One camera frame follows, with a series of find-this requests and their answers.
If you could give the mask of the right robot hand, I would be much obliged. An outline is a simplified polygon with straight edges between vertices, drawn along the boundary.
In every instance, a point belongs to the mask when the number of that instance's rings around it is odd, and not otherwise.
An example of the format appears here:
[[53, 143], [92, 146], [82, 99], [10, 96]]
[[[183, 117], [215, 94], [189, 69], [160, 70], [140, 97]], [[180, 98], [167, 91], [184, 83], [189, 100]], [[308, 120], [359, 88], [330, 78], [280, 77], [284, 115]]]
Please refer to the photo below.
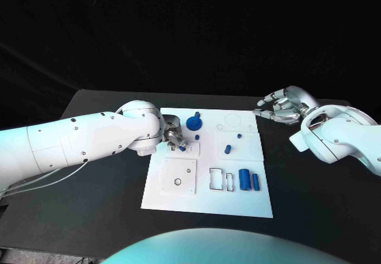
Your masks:
[[256, 102], [256, 106], [272, 102], [272, 110], [254, 109], [252, 114], [272, 120], [277, 123], [292, 125], [305, 118], [320, 104], [311, 94], [298, 86], [288, 86], [271, 92]]

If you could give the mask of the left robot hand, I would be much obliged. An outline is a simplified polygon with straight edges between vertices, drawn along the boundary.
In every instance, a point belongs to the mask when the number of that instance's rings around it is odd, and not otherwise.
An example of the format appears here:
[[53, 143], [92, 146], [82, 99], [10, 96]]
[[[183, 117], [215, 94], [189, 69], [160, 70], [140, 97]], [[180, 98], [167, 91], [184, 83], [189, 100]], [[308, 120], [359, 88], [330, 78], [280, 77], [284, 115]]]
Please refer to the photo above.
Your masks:
[[163, 132], [164, 142], [167, 142], [171, 151], [174, 149], [180, 149], [180, 151], [184, 151], [187, 148], [187, 142], [181, 134], [180, 119], [176, 115], [164, 114], [163, 121], [164, 121], [164, 132]]

